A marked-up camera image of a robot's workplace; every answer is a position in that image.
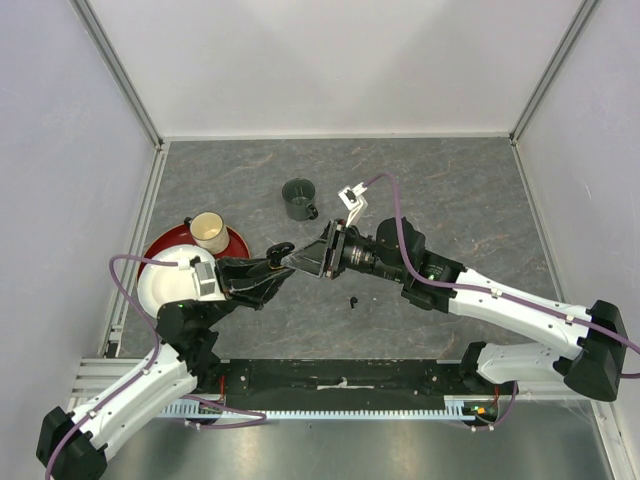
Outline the black earbuds charging case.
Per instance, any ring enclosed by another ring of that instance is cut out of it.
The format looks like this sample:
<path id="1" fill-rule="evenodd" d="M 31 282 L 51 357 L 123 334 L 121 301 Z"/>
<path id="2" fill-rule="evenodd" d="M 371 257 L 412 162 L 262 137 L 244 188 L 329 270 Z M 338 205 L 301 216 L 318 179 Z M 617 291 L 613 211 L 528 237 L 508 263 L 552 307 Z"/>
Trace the black earbuds charging case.
<path id="1" fill-rule="evenodd" d="M 295 250 L 295 245 L 291 242 L 281 242 L 272 245 L 266 250 L 266 259 L 272 269 L 282 267 L 282 260 Z"/>

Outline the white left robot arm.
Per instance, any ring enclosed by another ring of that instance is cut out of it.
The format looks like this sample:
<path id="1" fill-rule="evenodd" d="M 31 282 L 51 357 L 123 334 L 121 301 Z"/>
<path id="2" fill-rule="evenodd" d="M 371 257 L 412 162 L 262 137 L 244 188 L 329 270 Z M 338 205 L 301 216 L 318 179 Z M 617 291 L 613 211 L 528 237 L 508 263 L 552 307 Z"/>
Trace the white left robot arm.
<path id="1" fill-rule="evenodd" d="M 48 479 L 100 478 L 123 444 L 165 407 L 215 389 L 220 371 L 213 325 L 239 307 L 262 309 L 294 272 L 270 258 L 140 261 L 188 272 L 196 296 L 166 302 L 155 315 L 144 312 L 154 340 L 149 354 L 74 411 L 56 407 L 45 416 L 36 456 Z"/>

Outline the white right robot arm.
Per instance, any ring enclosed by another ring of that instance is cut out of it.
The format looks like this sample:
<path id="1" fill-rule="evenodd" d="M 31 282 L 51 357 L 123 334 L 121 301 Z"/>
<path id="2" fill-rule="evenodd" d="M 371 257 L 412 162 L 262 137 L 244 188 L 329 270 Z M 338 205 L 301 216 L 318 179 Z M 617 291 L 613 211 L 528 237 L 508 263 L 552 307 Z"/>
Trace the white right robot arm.
<path id="1" fill-rule="evenodd" d="M 511 346 L 470 344 L 457 371 L 469 393 L 491 384 L 560 381 L 592 400 L 618 397 L 627 335 L 617 306 L 604 300 L 572 305 L 496 282 L 427 250 L 424 235 L 406 219 L 383 221 L 372 237 L 332 221 L 283 263 L 314 277 L 335 279 L 353 270 L 396 282 L 420 309 L 475 318 L 527 338 Z"/>

